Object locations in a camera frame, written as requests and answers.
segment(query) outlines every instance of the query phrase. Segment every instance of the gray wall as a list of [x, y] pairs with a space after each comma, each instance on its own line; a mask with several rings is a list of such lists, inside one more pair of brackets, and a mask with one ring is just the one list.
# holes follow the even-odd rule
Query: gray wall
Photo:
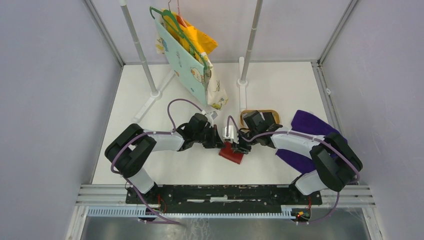
[[423, 239], [424, 1], [362, 0], [324, 62], [387, 239]]
[[0, 239], [63, 239], [120, 67], [82, 0], [0, 7]]
[[[92, 0], [123, 60], [140, 62], [118, 0]], [[166, 63], [156, 54], [156, 27], [149, 7], [168, 8], [168, 0], [127, 0], [147, 61]], [[238, 61], [246, 54], [256, 0], [180, 0], [181, 15], [218, 42], [212, 62]], [[264, 0], [252, 59], [318, 59], [349, 0]], [[170, 3], [177, 11], [177, 0]]]

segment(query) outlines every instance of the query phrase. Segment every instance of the metal post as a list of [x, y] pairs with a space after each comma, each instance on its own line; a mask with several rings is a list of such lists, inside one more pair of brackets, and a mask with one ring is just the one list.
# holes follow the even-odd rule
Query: metal post
[[158, 95], [159, 92], [156, 89], [155, 82], [153, 82], [152, 74], [150, 73], [149, 66], [146, 61], [145, 54], [143, 53], [142, 45], [140, 44], [139, 37], [137, 36], [136, 29], [134, 28], [133, 20], [130, 16], [130, 11], [128, 11], [127, 1], [120, 0], [120, 7], [122, 9], [123, 15], [126, 20], [126, 24], [128, 25], [129, 32], [131, 33], [132, 40], [134, 41], [135, 48], [137, 49], [138, 57], [140, 57], [141, 65], [143, 66], [144, 73], [146, 74], [148, 84], [150, 85], [150, 89], [152, 95]]
[[257, 0], [256, 9], [254, 11], [252, 29], [250, 31], [249, 43], [247, 45], [246, 57], [244, 58], [243, 71], [241, 72], [240, 83], [246, 83], [246, 74], [248, 73], [249, 62], [251, 61], [251, 52], [253, 48], [253, 43], [255, 41], [256, 28], [259, 22], [259, 15], [261, 14], [263, 0]]

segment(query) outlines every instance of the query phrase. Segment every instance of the yellow cloth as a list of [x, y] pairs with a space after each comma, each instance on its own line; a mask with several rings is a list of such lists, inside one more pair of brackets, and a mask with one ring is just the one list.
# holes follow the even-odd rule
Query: yellow cloth
[[[172, 12], [172, 14], [174, 15], [174, 17], [176, 19], [177, 14], [175, 12]], [[166, 23], [168, 23], [174, 29], [178, 30], [176, 24], [174, 23], [174, 21], [171, 20], [171, 18], [169, 16], [164, 16], [163, 19], [166, 21], [165, 25], [167, 25]], [[185, 36], [187, 36], [187, 38], [193, 44], [194, 48], [200, 53], [200, 55], [203, 56], [204, 60], [206, 62], [209, 62], [207, 55], [210, 54], [218, 46], [218, 43], [213, 38], [206, 35], [204, 32], [195, 28], [188, 21], [184, 20], [184, 22], [187, 25], [187, 27], [184, 27], [183, 25], [179, 24], [179, 27], [181, 28], [182, 32], [185, 34]], [[180, 37], [169, 26], [166, 26], [166, 30], [182, 45], [182, 47], [185, 50], [187, 50], [198, 61], [200, 60], [200, 56], [198, 56], [193, 49], [190, 49], [190, 45], [187, 42], [187, 40]]]

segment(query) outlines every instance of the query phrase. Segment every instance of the purple towel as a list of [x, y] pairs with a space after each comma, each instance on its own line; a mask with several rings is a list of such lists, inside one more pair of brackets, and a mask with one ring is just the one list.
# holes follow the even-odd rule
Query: purple towel
[[[323, 120], [309, 112], [302, 110], [297, 110], [293, 120], [291, 121], [291, 127], [293, 131], [305, 134], [325, 136], [330, 133], [340, 134], [339, 131], [328, 125]], [[285, 149], [279, 149], [277, 150], [276, 155], [283, 159], [292, 168], [299, 171], [301, 174], [307, 174], [316, 169], [311, 159], [298, 153]]]

